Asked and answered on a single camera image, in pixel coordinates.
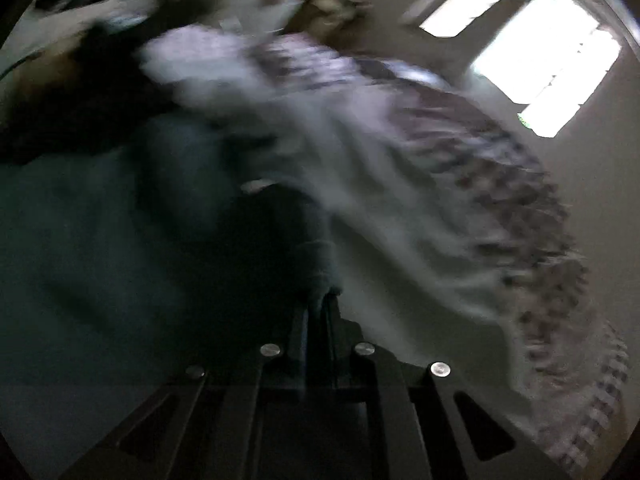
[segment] patterned cloth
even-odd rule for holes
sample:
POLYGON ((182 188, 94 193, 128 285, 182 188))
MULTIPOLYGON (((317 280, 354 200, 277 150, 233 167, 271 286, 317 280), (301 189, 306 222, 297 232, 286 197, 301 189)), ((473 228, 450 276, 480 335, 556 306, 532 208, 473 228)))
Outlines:
MULTIPOLYGON (((178 40, 180 62, 197 64, 226 50, 219 45, 228 44, 228 37, 213 30, 194 32, 204 40, 197 47, 178 40)), ((150 47, 159 48, 171 35, 189 34, 173 31, 150 47)), ((578 475, 617 410, 628 355, 585 296, 586 267, 566 232, 567 212, 556 187, 539 161, 462 96, 443 91, 442 85, 417 83, 415 77, 400 78, 391 65, 341 57, 303 35, 246 44, 245 54, 284 92, 345 84, 382 89, 385 107, 375 113, 385 116, 385 135, 488 213, 487 222, 475 227, 476 251, 487 266, 500 270, 505 309, 526 345, 531 436, 567 472, 578 475)), ((433 80, 427 75, 425 81, 433 80)))

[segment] dark green fabric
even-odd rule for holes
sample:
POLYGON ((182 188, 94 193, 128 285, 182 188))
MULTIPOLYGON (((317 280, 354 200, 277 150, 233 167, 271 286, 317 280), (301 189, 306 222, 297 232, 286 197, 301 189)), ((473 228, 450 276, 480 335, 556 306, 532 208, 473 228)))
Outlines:
POLYGON ((225 153, 172 114, 103 156, 2 169, 4 384, 162 382, 270 338, 288 255, 225 153))

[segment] crumpled fabric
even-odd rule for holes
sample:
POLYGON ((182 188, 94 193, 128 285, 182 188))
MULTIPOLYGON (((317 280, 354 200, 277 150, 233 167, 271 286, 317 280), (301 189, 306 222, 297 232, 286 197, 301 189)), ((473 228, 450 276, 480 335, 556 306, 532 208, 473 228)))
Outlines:
MULTIPOLYGON (((171 73, 172 82, 179 83, 180 103, 212 116, 220 113, 214 104, 222 95, 221 81, 244 99, 246 105, 238 109, 262 110, 273 120, 265 108, 275 109, 277 103, 279 112, 298 114, 290 127, 294 133, 282 140, 280 149, 296 154, 309 168, 308 179, 336 219, 337 246, 352 244, 351 250, 338 249, 348 315, 403 360, 420 362, 434 346, 444 345, 442 354, 473 376, 471 358, 461 359, 433 333, 435 325, 451 338, 460 337, 464 329, 455 325, 459 319, 434 317, 429 327, 415 315, 420 294, 407 301, 413 309, 403 310, 397 302, 414 286, 433 294, 430 272, 442 272, 438 266, 443 264, 437 256, 453 247, 460 256, 464 247, 468 260, 484 269, 484 274, 476 274, 482 276, 483 292, 469 290, 475 297, 484 294, 492 304, 470 317, 478 330, 500 320, 502 335, 495 337, 508 334, 512 344, 512 361, 504 364, 511 391, 493 389, 493 400, 507 412, 511 409, 511 420, 565 470, 579 474, 617 409, 628 355, 619 336, 585 297, 585 265, 566 232, 566 212, 555 187, 539 162, 463 97, 395 76, 377 78, 356 60, 302 35, 247 44, 232 58, 211 62, 202 52, 215 50, 220 34, 199 30, 209 37, 200 54, 188 48, 180 59, 161 55, 165 43, 188 38, 194 31, 172 31, 148 44, 144 70, 159 80, 171 73), (188 70, 178 74, 177 66, 188 70), (431 187, 436 194, 426 192, 431 187), (448 231, 449 237, 440 237, 440 245, 426 252, 421 252, 429 245, 424 239, 406 245, 400 233, 409 239, 424 235, 427 229, 420 219, 432 221, 436 205, 436 216, 444 224, 432 222, 429 229, 448 231), (364 261, 356 249, 367 255, 364 261), (367 262, 381 268, 391 262, 396 272, 387 267, 382 276, 374 264, 367 268, 367 262), (372 282, 372 276, 379 281, 372 282), (359 311, 359 304, 372 301, 366 292, 370 288, 384 298, 383 304, 359 311), (394 338, 393 333, 401 336, 394 338), (429 338, 430 349, 424 346, 429 338), (515 408, 513 392, 527 399, 530 411, 515 408)), ((455 290, 455 280, 442 283, 444 289, 450 287, 447 293, 455 290)), ((461 301, 464 294, 454 297, 459 303, 447 302, 443 295, 437 303, 469 316, 471 311, 461 301)), ((424 310, 430 309, 432 304, 424 304, 424 310)), ((470 340, 464 344, 468 354, 486 357, 481 346, 470 340)), ((476 364, 483 372, 500 367, 499 361, 480 359, 476 364)))

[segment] bolt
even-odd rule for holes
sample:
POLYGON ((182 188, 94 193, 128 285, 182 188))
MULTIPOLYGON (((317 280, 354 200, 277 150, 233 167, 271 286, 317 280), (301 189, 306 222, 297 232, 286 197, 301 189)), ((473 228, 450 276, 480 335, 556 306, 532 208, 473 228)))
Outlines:
POLYGON ((373 346, 371 343, 367 343, 366 341, 363 341, 362 343, 358 343, 355 347, 354 347, 356 354, 361 355, 361 356, 367 356, 367 355, 371 355, 373 354, 373 352, 376 351, 376 347, 373 346))
POLYGON ((204 368, 200 365, 191 365, 187 367, 185 370, 187 377, 193 379, 194 381, 197 379, 201 379, 204 377, 204 368))
POLYGON ((434 363, 431 365, 431 373, 437 377, 446 377, 451 373, 451 367, 446 363, 434 363))
POLYGON ((274 343, 267 343, 260 347, 260 353, 265 357, 274 357, 280 353, 280 347, 274 343))

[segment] silver screw head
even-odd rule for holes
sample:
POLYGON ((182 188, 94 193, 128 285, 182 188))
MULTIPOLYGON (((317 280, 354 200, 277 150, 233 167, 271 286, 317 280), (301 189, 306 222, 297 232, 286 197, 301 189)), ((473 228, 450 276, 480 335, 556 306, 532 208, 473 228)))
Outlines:
POLYGON ((280 347, 274 343, 267 343, 260 347, 260 353, 265 357, 274 357, 280 353, 280 347))
POLYGON ((431 373, 437 377, 446 377, 451 373, 451 367, 446 363, 434 363, 431 365, 431 373))
POLYGON ((200 365, 191 365, 185 370, 187 377, 194 381, 204 377, 204 368, 200 365))
POLYGON ((367 343, 366 341, 363 341, 362 343, 358 343, 355 346, 354 350, 356 351, 356 354, 361 356, 366 356, 366 355, 373 354, 373 352, 376 351, 376 347, 373 346, 371 343, 367 343))

